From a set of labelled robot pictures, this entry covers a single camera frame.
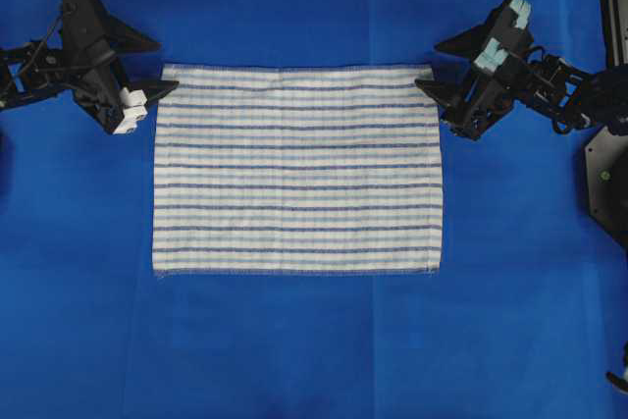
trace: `blue table surface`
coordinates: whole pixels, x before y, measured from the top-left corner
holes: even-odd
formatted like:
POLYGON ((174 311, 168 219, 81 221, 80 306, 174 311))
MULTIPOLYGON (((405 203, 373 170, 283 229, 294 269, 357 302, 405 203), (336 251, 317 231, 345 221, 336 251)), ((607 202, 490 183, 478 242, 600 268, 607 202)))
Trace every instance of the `blue table surface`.
MULTIPOLYGON (((599 0, 529 1, 539 43, 603 69, 599 0)), ((58 2, 2 0, 2 47, 41 37, 58 2)), ((126 59, 136 77, 170 61, 455 78, 433 44, 501 0, 103 2, 163 44, 126 59)), ((154 130, 155 110, 105 135, 69 93, 0 116, 1 417, 626 417, 603 377, 628 340, 626 259, 586 213, 590 132, 523 106, 479 142, 442 126, 436 274, 156 279, 154 130)))

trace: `striped towel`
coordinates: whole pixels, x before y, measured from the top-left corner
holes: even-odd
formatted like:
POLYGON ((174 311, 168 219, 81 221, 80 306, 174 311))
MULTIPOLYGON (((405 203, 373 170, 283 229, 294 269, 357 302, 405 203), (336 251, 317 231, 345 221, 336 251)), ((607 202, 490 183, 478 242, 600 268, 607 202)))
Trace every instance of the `striped towel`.
POLYGON ((371 274, 439 267, 443 180, 427 66, 167 65, 153 268, 371 274))

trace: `black cable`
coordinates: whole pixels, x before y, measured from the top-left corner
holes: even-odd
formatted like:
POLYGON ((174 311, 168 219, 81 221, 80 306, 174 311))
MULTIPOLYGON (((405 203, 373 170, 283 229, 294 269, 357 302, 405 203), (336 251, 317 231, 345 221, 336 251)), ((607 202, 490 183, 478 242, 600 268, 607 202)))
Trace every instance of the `black cable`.
POLYGON ((528 58, 537 51, 541 51, 541 61, 546 57, 546 48, 543 46, 535 46, 534 48, 530 48, 523 53, 523 58, 527 61, 528 58))
POLYGON ((35 60, 37 59, 37 56, 39 56, 39 53, 41 53, 41 51, 43 50, 44 46, 46 45, 46 41, 48 41, 48 39, 50 39, 50 36, 52 36, 52 33, 55 32, 55 28, 57 27, 57 25, 59 24, 59 22, 61 21, 63 16, 66 15, 67 13, 68 12, 62 12, 61 14, 59 14, 57 16, 57 18, 55 19, 54 23, 50 26, 48 31, 46 31, 46 35, 43 37, 42 40, 39 41, 39 44, 37 45, 37 47, 33 51, 33 53, 30 56, 30 59, 28 60, 28 62, 26 62, 26 64, 23 65, 23 67, 18 71, 17 74, 15 74, 14 76, 11 76, 10 80, 7 82, 7 85, 0 92, 0 96, 2 96, 5 93, 7 93, 9 88, 11 88, 11 85, 13 85, 14 82, 16 81, 16 79, 20 78, 23 74, 26 73, 26 71, 28 71, 32 67, 32 65, 34 64, 35 60))

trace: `blue backdrop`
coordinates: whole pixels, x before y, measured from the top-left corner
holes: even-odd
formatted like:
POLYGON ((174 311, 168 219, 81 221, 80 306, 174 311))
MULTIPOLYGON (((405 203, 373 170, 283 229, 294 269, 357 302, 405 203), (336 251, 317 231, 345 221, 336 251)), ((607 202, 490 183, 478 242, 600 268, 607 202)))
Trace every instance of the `blue backdrop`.
MULTIPOLYGON (((2 47, 59 0, 2 0, 2 47)), ((501 0, 103 0, 164 45, 126 61, 438 64, 501 0)), ((604 67, 599 0, 530 0, 538 42, 604 67)), ((53 44, 58 44, 58 37, 53 44)), ((460 65, 446 68, 457 77, 460 65)), ((581 150, 519 107, 443 132, 434 275, 177 276, 150 266, 155 111, 107 136, 69 94, 0 116, 0 416, 625 417, 625 256, 586 214, 581 150)))

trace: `white towel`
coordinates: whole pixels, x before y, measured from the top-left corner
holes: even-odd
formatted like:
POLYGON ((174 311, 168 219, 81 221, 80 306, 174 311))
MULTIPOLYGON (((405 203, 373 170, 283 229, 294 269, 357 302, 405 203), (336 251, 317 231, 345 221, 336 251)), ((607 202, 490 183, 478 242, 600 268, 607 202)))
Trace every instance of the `white towel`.
POLYGON ((443 179, 428 66, 167 65, 155 138, 153 268, 435 270, 443 179))

